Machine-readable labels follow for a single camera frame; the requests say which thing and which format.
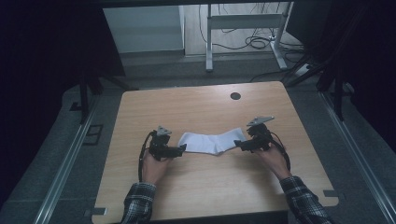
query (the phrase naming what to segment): plaid shirt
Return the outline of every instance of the plaid shirt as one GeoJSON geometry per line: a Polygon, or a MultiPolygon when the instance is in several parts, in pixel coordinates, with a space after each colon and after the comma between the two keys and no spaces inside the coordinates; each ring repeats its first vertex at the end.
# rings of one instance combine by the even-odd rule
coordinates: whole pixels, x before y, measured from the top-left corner
{"type": "MultiPolygon", "coordinates": [[[[300,223],[334,223],[312,193],[298,176],[280,181],[291,212],[300,223]]],[[[149,183],[133,184],[124,201],[124,215],[121,224],[148,223],[151,218],[155,186],[149,183]]]]}
{"type": "Polygon", "coordinates": [[[300,223],[334,223],[315,195],[298,176],[280,181],[289,208],[300,223]]]}
{"type": "Polygon", "coordinates": [[[149,183],[133,184],[124,200],[124,214],[120,224],[148,223],[155,189],[155,185],[149,183]]]}

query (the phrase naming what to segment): hand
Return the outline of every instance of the hand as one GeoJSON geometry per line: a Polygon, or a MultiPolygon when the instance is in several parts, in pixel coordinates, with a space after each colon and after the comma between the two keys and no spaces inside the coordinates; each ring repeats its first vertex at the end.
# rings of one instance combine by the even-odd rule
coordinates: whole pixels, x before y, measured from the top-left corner
{"type": "Polygon", "coordinates": [[[274,175],[276,175],[278,180],[291,176],[291,172],[288,170],[285,158],[283,158],[282,154],[280,154],[274,144],[271,143],[270,148],[266,151],[256,149],[253,150],[253,152],[268,166],[274,175]]]}
{"type": "Polygon", "coordinates": [[[157,161],[146,150],[143,156],[142,181],[157,185],[160,179],[165,175],[166,168],[172,159],[167,158],[163,161],[157,161]]]}

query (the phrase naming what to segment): metal frame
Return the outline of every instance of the metal frame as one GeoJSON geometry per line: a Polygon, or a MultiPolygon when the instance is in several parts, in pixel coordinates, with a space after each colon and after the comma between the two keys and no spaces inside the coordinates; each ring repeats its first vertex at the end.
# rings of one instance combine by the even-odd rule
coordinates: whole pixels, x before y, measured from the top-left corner
{"type": "Polygon", "coordinates": [[[219,29],[254,29],[278,28],[275,39],[270,42],[271,49],[281,70],[286,70],[285,60],[279,51],[279,42],[285,30],[289,16],[291,2],[288,2],[282,14],[260,15],[219,15],[212,16],[211,5],[207,5],[207,42],[206,42],[206,71],[213,71],[212,30],[219,29]]]}

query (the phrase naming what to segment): wooden table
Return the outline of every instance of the wooden table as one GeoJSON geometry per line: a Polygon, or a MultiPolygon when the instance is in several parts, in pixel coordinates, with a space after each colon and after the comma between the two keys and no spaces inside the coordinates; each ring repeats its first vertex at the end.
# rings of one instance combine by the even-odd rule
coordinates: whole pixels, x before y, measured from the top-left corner
{"type": "MultiPolygon", "coordinates": [[[[173,132],[168,146],[174,147],[185,132],[220,134],[241,127],[249,139],[246,124],[257,116],[275,117],[265,124],[286,146],[292,173],[324,206],[337,205],[338,198],[324,196],[332,184],[282,83],[128,91],[120,102],[95,204],[106,208],[106,215],[92,216],[93,223],[120,221],[123,200],[138,181],[141,146],[158,125],[173,132]],[[233,92],[241,99],[233,100],[233,92]]],[[[218,156],[184,153],[174,159],[158,186],[152,220],[287,209],[276,177],[255,155],[234,148],[218,156]]]]}

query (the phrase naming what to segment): person's left hand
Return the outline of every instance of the person's left hand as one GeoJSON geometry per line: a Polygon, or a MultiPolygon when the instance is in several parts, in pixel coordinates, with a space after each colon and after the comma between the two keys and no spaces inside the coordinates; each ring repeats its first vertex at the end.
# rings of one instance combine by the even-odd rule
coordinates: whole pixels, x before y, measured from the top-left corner
{"type": "Polygon", "coordinates": [[[162,161],[157,161],[149,151],[146,150],[143,157],[142,181],[157,185],[160,179],[165,175],[166,168],[172,160],[173,159],[166,158],[162,161]]]}

